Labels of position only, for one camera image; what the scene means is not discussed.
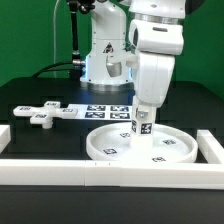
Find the white border frame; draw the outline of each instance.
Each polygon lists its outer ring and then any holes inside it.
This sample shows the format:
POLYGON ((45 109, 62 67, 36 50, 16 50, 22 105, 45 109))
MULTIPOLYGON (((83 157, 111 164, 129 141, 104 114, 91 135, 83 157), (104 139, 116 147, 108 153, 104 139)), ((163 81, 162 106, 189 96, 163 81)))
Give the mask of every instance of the white border frame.
MULTIPOLYGON (((0 146, 10 127, 0 126, 0 146)), ((120 186, 224 189, 224 149, 207 130, 197 142, 209 164, 78 160, 0 160, 0 185, 120 186)))

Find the black sticker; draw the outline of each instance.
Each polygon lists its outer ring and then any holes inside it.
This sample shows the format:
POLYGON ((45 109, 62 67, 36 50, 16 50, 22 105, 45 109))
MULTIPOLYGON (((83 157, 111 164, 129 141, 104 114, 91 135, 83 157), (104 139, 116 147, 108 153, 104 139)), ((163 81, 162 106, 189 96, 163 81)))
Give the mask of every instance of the black sticker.
POLYGON ((116 154, 117 151, 114 149, 105 149, 103 150, 107 155, 116 154))
POLYGON ((71 112, 73 112, 73 109, 64 109, 64 110, 62 110, 62 112, 71 113, 71 112))
POLYGON ((125 106, 111 106, 111 111, 129 112, 129 108, 125 106))
POLYGON ((21 108, 20 108, 20 110, 26 110, 26 111, 27 111, 27 110, 30 110, 30 109, 31 109, 31 107, 21 107, 21 108))
POLYGON ((152 133, 152 124, 142 124, 141 134, 142 135, 150 135, 152 133))
POLYGON ((167 144, 167 145, 175 145, 175 144, 177 144, 174 140, 172 140, 172 139, 169 139, 169 140, 164 140, 163 141, 165 144, 167 144))
POLYGON ((105 118, 105 113, 101 112, 87 112, 85 118, 105 118))
POLYGON ((90 110, 90 111, 105 111, 106 110, 106 106, 89 105, 87 107, 87 110, 90 110))
POLYGON ((130 119, 129 113, 110 113, 111 119, 130 119))
POLYGON ((120 134, 120 136, 123 137, 123 138, 130 138, 129 133, 122 133, 122 134, 120 134))
POLYGON ((106 46, 106 48, 105 48, 105 50, 104 50, 103 53, 108 54, 108 53, 112 53, 112 52, 114 52, 114 49, 113 49, 111 43, 109 43, 109 44, 106 46))
POLYGON ((57 103, 47 103, 48 106, 56 106, 57 103))
POLYGON ((37 115, 35 116, 35 118, 41 118, 41 119, 44 119, 44 118, 46 118, 46 117, 47 117, 46 114, 37 114, 37 115))
POLYGON ((166 160, 163 157, 157 157, 152 159, 156 163, 165 162, 166 160))
POLYGON ((131 127, 132 131, 134 131, 136 133, 137 131, 137 123, 136 121, 132 120, 132 127, 131 127))

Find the green backdrop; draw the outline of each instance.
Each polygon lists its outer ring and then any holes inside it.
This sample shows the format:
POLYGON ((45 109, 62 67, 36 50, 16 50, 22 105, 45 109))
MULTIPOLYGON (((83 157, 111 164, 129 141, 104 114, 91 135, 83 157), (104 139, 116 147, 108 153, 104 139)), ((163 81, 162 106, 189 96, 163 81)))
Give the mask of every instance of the green backdrop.
MULTIPOLYGON (((56 0, 0 2, 0 85, 29 77, 53 63, 53 12, 56 0)), ((173 79, 202 83, 224 99, 224 1, 206 0, 184 21, 185 46, 176 57, 173 79)), ((81 55, 90 50, 90 16, 79 15, 81 55)), ((57 14, 57 61, 71 58, 71 22, 61 0, 57 14)))

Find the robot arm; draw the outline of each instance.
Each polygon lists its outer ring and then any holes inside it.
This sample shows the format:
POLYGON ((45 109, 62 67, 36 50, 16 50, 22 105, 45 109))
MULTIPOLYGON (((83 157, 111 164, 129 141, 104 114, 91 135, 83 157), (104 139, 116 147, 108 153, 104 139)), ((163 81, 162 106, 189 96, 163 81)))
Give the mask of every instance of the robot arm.
POLYGON ((167 95, 175 58, 183 49, 182 26, 186 0, 132 0, 129 40, 135 46, 138 69, 134 75, 131 147, 153 148, 156 109, 167 95))

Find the white circular tray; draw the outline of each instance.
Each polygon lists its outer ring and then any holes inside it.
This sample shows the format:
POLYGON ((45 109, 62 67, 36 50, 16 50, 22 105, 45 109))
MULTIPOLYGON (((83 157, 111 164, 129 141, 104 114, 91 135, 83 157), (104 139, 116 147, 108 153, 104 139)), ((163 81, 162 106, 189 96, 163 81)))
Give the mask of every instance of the white circular tray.
POLYGON ((102 126, 87 137, 87 153, 93 160, 148 160, 193 163, 197 142, 185 132, 155 124, 153 147, 147 153, 130 147, 131 122, 102 126))

